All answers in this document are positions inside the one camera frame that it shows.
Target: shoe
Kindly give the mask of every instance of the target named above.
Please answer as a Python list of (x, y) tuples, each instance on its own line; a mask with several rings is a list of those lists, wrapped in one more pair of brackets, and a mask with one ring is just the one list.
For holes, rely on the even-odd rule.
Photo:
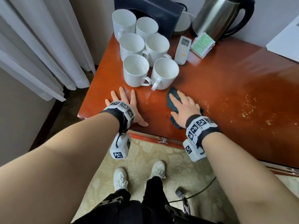
[(152, 166), (152, 173), (151, 173), (150, 177), (148, 178), (148, 180), (155, 176), (158, 176), (161, 179), (166, 178), (165, 177), (165, 163), (162, 160), (158, 160)]
[(115, 191), (125, 189), (128, 191), (127, 173), (124, 168), (117, 168), (113, 175), (113, 184)]

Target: electric kettle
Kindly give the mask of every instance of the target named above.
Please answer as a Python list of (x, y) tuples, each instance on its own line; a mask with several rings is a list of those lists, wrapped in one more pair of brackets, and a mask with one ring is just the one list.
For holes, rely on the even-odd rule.
[[(254, 4), (254, 0), (205, 0), (191, 31), (197, 36), (206, 32), (214, 41), (233, 35), (248, 23), (254, 12)], [(240, 9), (245, 10), (243, 19), (229, 29)]]

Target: white mug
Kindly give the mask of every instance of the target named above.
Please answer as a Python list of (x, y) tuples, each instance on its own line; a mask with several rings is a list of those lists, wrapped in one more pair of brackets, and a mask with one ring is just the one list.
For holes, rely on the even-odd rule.
[(145, 50), (150, 53), (148, 59), (150, 67), (154, 66), (156, 60), (161, 57), (167, 57), (171, 59), (171, 56), (167, 54), (170, 44), (166, 37), (156, 33), (148, 36), (145, 40)]
[(148, 60), (150, 53), (144, 50), (144, 45), (145, 43), (139, 35), (133, 33), (124, 34), (119, 40), (121, 60), (124, 61), (127, 56), (133, 54), (139, 54), (141, 56), (144, 54), (145, 58)]
[(114, 36), (118, 42), (123, 34), (135, 33), (136, 16), (133, 12), (126, 9), (115, 10), (112, 14), (112, 21)]
[(123, 77), (125, 82), (132, 87), (150, 86), (152, 81), (147, 77), (149, 71), (148, 61), (138, 54), (127, 56), (123, 61)]
[(179, 68), (177, 63), (169, 58), (162, 57), (155, 61), (152, 69), (152, 90), (165, 90), (177, 77)]
[(158, 32), (159, 25), (158, 23), (149, 17), (141, 17), (136, 22), (136, 34), (145, 39), (151, 34)]

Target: mug handle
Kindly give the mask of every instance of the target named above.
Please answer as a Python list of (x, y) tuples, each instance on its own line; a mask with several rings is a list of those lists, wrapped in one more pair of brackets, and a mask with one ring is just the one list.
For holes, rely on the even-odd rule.
[(157, 86), (159, 85), (160, 82), (161, 82), (161, 78), (158, 78), (158, 79), (156, 80), (156, 82), (153, 84), (153, 86), (152, 86), (152, 90), (156, 90), (156, 88), (157, 88)]
[(150, 86), (152, 84), (152, 80), (149, 77), (144, 78), (148, 83), (143, 83), (141, 86)]
[(149, 53), (147, 50), (143, 50), (142, 53), (143, 53), (143, 56), (145, 56), (145, 58), (146, 58), (147, 60), (150, 59), (150, 53)]
[(117, 33), (117, 37), (118, 37), (118, 41), (121, 39), (121, 36), (123, 35), (123, 29), (121, 29), (118, 33)]
[(168, 55), (168, 54), (164, 54), (164, 57), (167, 57), (167, 58), (170, 58), (170, 59), (172, 59), (172, 58), (171, 58), (171, 56), (170, 56), (170, 55)]

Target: wooden table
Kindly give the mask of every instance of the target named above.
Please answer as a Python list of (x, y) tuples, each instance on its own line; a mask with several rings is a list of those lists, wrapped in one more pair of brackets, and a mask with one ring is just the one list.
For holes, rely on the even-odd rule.
[[(168, 54), (174, 54), (180, 37), (172, 37)], [(265, 48), (227, 38), (218, 41), (201, 60), (189, 52), (172, 84), (204, 108), (223, 133), (260, 160), (299, 167), (299, 67)], [(123, 78), (119, 43), (112, 35), (78, 117), (102, 111), (110, 91), (122, 86), (127, 96), (132, 87)], [(135, 88), (138, 110), (149, 126), (133, 124), (133, 136), (173, 139), (181, 144), (185, 130), (170, 122), (166, 90)]]

